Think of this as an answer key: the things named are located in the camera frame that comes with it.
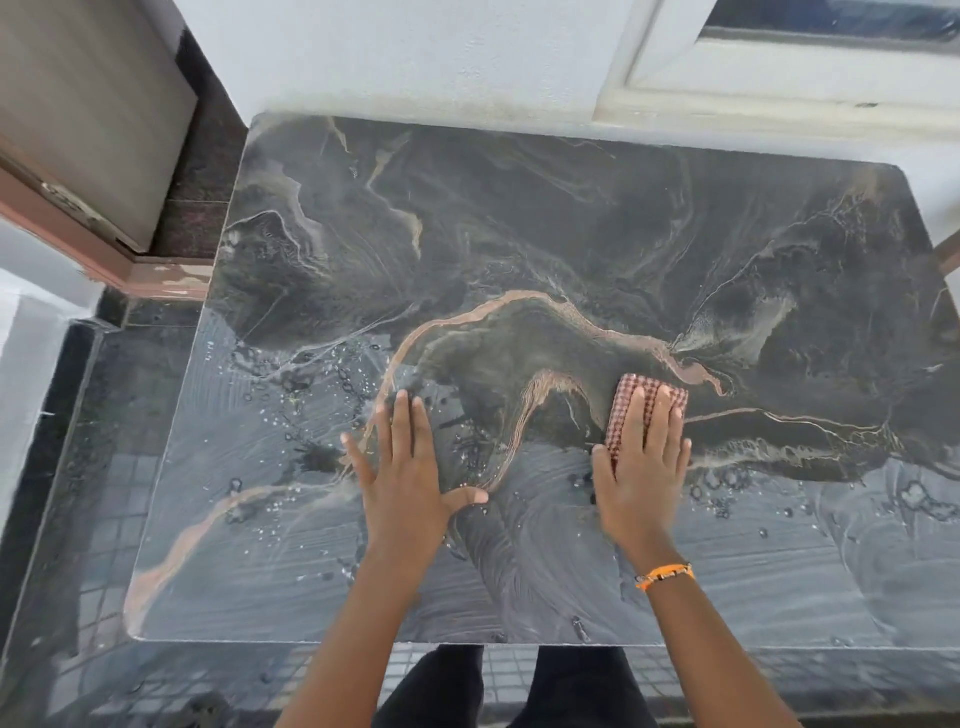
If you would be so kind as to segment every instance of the orange bracelet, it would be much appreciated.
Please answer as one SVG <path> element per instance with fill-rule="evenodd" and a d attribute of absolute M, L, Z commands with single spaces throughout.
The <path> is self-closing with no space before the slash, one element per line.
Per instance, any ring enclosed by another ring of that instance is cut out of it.
<path fill-rule="evenodd" d="M 671 579 L 674 576 L 680 576 L 682 573 L 685 573 L 691 579 L 696 580 L 697 578 L 693 575 L 693 567 L 690 566 L 689 562 L 686 564 L 668 564 L 665 567 L 657 567 L 646 576 L 638 576 L 636 578 L 636 587 L 642 589 L 646 594 L 646 591 L 656 582 Z"/>

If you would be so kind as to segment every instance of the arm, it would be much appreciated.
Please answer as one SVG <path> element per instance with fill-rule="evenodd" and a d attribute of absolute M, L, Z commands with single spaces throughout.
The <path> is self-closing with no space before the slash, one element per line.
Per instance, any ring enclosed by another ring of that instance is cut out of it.
<path fill-rule="evenodd" d="M 277 728 L 369 728 L 396 633 L 450 516 L 488 498 L 478 488 L 441 495 L 433 434 L 420 398 L 411 406 L 401 390 L 393 424 L 382 405 L 374 417 L 379 473 L 344 436 L 363 491 L 367 555 Z"/>
<path fill-rule="evenodd" d="M 682 441 L 683 432 L 684 420 L 678 410 L 670 410 L 669 395 L 661 387 L 644 444 L 643 391 L 637 389 L 616 475 L 607 449 L 593 451 L 604 530 L 641 576 L 684 563 L 670 537 L 690 460 L 691 445 Z M 647 594 L 698 728 L 800 726 L 696 581 L 676 576 L 654 583 Z"/>

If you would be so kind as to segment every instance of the folded cloth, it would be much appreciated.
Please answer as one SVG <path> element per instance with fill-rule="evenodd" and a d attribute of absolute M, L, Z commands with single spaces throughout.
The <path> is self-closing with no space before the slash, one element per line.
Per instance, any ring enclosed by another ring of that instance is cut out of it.
<path fill-rule="evenodd" d="M 643 442 L 646 443 L 647 431 L 654 417 L 654 404 L 657 401 L 657 390 L 665 382 L 642 375 L 624 375 L 616 386 L 616 395 L 613 397 L 613 408 L 610 411 L 610 420 L 607 422 L 607 449 L 616 468 L 616 461 L 620 456 L 620 446 L 623 441 L 623 425 L 627 421 L 627 409 L 630 399 L 637 387 L 643 389 Z M 670 399 L 673 407 L 680 408 L 681 416 L 686 414 L 686 402 L 690 393 L 680 387 L 670 386 Z"/>

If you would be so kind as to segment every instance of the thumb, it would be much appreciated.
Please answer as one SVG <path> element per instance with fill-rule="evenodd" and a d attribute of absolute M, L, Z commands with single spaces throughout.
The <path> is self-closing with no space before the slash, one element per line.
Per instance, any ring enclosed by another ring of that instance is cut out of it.
<path fill-rule="evenodd" d="M 603 445 L 593 447 L 593 490 L 596 491 L 597 501 L 606 500 L 613 495 L 616 488 L 616 478 L 613 477 L 613 462 L 610 451 Z"/>
<path fill-rule="evenodd" d="M 452 516 L 457 511 L 474 503 L 486 503 L 490 500 L 490 494 L 482 488 L 454 488 L 440 496 L 440 500 L 444 502 L 446 509 Z"/>

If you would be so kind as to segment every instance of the black pants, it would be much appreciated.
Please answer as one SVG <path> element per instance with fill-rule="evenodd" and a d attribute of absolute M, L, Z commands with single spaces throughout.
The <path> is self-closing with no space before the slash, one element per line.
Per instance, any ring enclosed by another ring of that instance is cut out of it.
<path fill-rule="evenodd" d="M 482 645 L 425 655 L 377 711 L 373 728 L 473 728 L 483 703 Z M 514 728 L 656 728 L 619 647 L 541 647 Z"/>

